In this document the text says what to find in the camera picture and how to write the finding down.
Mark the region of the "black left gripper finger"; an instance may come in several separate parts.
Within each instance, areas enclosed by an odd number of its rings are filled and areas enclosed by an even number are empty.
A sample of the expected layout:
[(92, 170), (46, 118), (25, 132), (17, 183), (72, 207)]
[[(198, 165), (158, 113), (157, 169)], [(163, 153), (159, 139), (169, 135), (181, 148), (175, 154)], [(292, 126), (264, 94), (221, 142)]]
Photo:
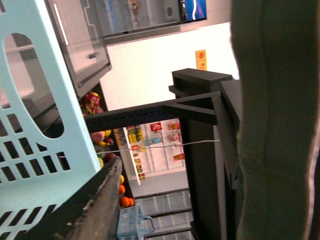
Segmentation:
[(115, 157), (21, 240), (115, 240), (122, 160)]

